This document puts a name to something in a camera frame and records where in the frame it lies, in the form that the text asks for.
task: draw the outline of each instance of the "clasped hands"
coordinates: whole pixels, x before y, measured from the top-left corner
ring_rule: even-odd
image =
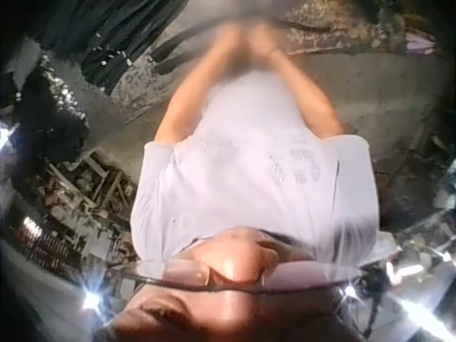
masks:
[[[266,22],[244,28],[236,22],[228,22],[219,27],[210,50],[216,50],[227,58],[249,52],[250,57],[266,63],[270,55],[279,50],[274,30]]]

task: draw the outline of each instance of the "person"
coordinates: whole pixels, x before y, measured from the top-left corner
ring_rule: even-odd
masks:
[[[139,257],[166,262],[167,280],[176,271],[186,284],[226,288],[146,284],[99,336],[357,341],[323,289],[237,291],[293,261],[356,266],[378,230],[368,143],[344,135],[329,99],[278,41],[264,22],[223,25],[145,146],[131,215]],[[261,68],[223,78],[245,51]]]

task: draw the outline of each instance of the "eyeglasses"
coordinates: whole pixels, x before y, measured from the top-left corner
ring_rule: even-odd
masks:
[[[221,280],[216,272],[198,261],[137,261],[113,267],[110,272],[146,284],[184,291],[245,291],[255,294],[288,293],[338,286],[363,275],[360,269],[324,264],[317,261],[293,261],[266,270],[255,284],[233,284]]]

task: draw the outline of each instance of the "eye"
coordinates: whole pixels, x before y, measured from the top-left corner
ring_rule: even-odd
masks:
[[[172,326],[186,330],[190,328],[190,322],[187,317],[176,310],[165,307],[142,308],[145,312],[150,314],[154,319],[166,326]]]

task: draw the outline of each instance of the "white t-shirt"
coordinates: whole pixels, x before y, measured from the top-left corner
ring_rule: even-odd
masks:
[[[195,133],[145,146],[131,216],[141,259],[169,259],[232,227],[291,237],[319,261],[358,264],[375,244],[368,143],[304,124],[278,75],[252,71],[210,94]]]

